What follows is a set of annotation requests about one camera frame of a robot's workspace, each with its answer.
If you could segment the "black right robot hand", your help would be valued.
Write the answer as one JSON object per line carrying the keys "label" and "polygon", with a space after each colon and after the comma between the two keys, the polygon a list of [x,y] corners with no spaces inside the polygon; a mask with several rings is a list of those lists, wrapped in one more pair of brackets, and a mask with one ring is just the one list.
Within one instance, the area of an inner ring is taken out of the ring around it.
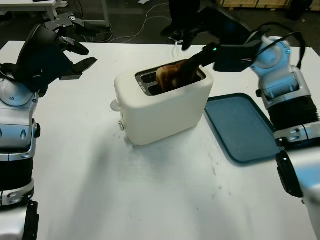
{"label": "black right robot hand", "polygon": [[182,41],[182,50],[186,51],[197,35],[204,32],[214,36],[218,42],[208,44],[189,59],[158,68],[156,80],[164,92],[194,83],[199,66],[215,62],[215,48],[219,45],[242,45],[250,35],[247,26],[219,7],[206,7],[193,14],[173,18],[161,35]]}

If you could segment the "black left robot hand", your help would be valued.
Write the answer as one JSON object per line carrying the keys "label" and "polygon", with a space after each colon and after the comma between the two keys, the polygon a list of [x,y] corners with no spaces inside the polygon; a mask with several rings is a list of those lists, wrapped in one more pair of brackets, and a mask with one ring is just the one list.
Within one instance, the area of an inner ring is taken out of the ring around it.
{"label": "black left robot hand", "polygon": [[[95,26],[75,17],[72,12],[36,25],[18,56],[14,79],[40,97],[56,79],[78,80],[97,59],[88,57],[89,50],[73,37],[96,37],[98,34]],[[65,55],[66,51],[86,58],[73,63]]]}

